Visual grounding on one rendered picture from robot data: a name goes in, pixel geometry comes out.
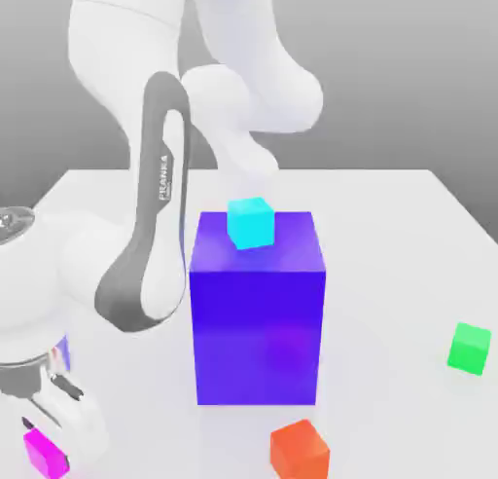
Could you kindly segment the small magenta cube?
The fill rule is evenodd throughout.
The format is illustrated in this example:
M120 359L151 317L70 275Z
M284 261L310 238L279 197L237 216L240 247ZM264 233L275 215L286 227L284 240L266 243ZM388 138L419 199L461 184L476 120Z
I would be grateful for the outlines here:
M45 479L61 479L70 471L67 456L36 427L23 435L23 441L31 464Z

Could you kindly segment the small green cube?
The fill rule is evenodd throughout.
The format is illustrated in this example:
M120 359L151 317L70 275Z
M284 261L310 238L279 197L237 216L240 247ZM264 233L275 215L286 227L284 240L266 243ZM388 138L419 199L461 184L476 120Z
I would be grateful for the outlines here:
M488 357L490 341L490 330L458 322L446 364L451 368L481 376Z

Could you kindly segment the large blue box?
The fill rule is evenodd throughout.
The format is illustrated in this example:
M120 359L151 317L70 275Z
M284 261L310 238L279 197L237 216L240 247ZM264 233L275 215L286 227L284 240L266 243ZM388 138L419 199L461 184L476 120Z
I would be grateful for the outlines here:
M311 213L277 213L274 244L246 250L226 213L201 213L190 266L198 404L314 404L325 288Z

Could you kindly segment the small cyan cube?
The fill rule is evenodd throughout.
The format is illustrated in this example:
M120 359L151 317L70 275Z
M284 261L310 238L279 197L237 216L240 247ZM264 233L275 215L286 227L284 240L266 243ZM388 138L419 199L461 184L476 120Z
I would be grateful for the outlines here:
M227 232L238 250L274 245L274 210L263 198L229 201Z

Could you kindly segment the small orange cube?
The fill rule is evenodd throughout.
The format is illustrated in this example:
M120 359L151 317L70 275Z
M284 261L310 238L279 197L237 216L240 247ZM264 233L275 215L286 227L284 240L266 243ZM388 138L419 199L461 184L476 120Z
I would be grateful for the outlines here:
M328 479L330 448L308 419L270 434L269 459L279 479Z

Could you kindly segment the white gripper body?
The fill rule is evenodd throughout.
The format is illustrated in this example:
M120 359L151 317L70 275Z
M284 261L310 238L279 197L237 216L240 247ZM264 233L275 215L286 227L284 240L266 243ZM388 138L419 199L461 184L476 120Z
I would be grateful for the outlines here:
M98 405L73 385L50 385L23 399L20 414L24 434L36 427L67 456L70 471L65 476L89 474L108 448L108 433Z

